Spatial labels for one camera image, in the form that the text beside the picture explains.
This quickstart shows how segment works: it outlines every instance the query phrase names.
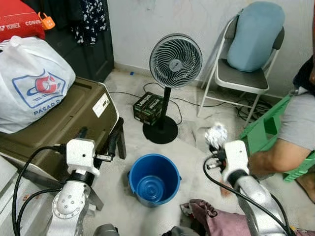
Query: red bag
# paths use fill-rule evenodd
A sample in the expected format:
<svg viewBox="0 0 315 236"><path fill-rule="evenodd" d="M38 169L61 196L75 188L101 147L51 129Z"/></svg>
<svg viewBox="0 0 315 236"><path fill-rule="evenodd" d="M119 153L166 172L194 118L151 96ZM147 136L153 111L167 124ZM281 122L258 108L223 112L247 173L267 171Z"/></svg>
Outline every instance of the red bag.
<svg viewBox="0 0 315 236"><path fill-rule="evenodd" d="M0 42L12 36L45 39L38 15L20 0L0 0Z"/></svg>

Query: fan base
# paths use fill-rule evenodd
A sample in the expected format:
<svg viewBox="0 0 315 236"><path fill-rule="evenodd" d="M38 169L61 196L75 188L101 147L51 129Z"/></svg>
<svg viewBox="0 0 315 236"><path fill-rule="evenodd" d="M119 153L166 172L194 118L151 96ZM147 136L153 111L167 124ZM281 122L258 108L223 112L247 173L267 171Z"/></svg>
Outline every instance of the fan base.
<svg viewBox="0 0 315 236"><path fill-rule="evenodd" d="M167 144L173 141L178 135L176 122L170 117L165 117L164 128L158 127L158 122L154 125L143 124L143 133L147 139L156 144Z"/></svg>

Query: electric fan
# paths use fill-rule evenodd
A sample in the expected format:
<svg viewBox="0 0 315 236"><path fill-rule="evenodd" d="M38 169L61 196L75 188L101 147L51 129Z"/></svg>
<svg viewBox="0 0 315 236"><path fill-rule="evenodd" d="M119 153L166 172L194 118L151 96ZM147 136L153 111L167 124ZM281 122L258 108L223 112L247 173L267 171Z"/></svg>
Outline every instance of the electric fan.
<svg viewBox="0 0 315 236"><path fill-rule="evenodd" d="M150 71L165 86L163 107L154 125L143 125L145 137L156 144L166 144L178 135L176 122L166 116L171 89L187 85L200 72L202 55L198 45L184 34L170 34L162 38L150 56Z"/></svg>

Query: fan grille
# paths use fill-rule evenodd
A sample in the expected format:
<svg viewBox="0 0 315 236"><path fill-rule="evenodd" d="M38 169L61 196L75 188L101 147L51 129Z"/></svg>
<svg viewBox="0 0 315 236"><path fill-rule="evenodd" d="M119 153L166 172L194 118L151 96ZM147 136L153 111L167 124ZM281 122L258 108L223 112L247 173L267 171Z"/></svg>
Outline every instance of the fan grille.
<svg viewBox="0 0 315 236"><path fill-rule="evenodd" d="M178 88L194 80L201 70L202 55L188 36L169 35L154 47L150 58L153 77L162 85Z"/></svg>

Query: white plastic bag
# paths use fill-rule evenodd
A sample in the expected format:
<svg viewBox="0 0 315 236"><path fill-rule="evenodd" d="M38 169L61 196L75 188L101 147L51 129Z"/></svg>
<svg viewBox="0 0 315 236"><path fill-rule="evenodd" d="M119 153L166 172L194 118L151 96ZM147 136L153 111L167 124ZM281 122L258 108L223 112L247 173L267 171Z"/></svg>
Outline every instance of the white plastic bag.
<svg viewBox="0 0 315 236"><path fill-rule="evenodd" d="M13 36L0 43L0 131L14 133L45 115L75 80L70 65L47 42Z"/></svg>

